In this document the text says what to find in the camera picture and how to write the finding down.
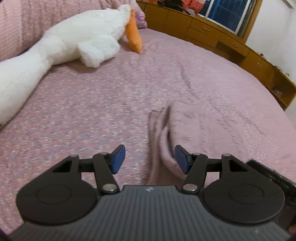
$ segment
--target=stuffed animal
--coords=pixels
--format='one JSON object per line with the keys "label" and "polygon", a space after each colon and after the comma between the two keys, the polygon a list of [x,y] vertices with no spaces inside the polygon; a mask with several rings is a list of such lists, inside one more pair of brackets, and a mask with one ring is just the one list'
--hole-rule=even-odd
{"label": "stuffed animal", "polygon": [[0,127],[22,107],[51,66],[80,59],[87,67],[100,64],[119,51],[127,28],[131,48],[141,52],[134,10],[90,10],[53,26],[27,52],[0,63]]}

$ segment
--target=black circular housing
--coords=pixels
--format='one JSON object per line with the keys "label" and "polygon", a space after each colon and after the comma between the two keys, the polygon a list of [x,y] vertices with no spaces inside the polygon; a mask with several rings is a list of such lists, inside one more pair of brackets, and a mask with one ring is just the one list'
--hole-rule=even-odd
{"label": "black circular housing", "polygon": [[16,204],[24,221],[61,225],[88,214],[97,203],[97,193],[87,182],[69,176],[47,175],[24,186]]}
{"label": "black circular housing", "polygon": [[236,224],[273,221],[285,196],[272,181],[253,173],[232,173],[211,183],[203,192],[206,207],[216,216]]}

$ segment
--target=folded garment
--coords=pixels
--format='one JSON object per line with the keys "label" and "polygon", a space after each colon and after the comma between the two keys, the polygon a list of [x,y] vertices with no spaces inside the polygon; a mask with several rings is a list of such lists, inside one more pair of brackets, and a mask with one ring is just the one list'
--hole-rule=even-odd
{"label": "folded garment", "polygon": [[[161,111],[150,113],[149,142],[151,170],[147,185],[182,184],[186,176],[174,159],[176,145],[209,158],[230,153],[244,162],[250,159],[244,135],[231,116],[181,101],[168,102]],[[214,173],[208,173],[205,187],[216,179]]]}

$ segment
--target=cabinet handle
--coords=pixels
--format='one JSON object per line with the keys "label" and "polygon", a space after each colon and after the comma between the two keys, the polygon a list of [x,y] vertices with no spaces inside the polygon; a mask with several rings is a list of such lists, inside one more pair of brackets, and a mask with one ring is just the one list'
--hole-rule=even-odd
{"label": "cabinet handle", "polygon": [[238,45],[236,45],[235,43],[231,43],[231,44],[232,44],[232,45],[234,45],[234,46],[235,46],[235,47],[237,47],[237,48],[239,47],[239,46],[238,46]]}
{"label": "cabinet handle", "polygon": [[210,32],[210,30],[208,30],[207,28],[205,28],[205,27],[202,27],[202,29],[203,30],[205,30],[205,31],[208,31],[208,32]]}

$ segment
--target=wooden shelf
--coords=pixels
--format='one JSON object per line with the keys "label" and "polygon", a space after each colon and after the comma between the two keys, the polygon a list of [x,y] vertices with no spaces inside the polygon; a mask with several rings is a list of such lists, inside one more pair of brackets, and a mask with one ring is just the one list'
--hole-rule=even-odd
{"label": "wooden shelf", "polygon": [[191,42],[228,59],[254,75],[285,110],[296,96],[295,84],[246,46],[241,38],[201,16],[138,1],[148,28]]}

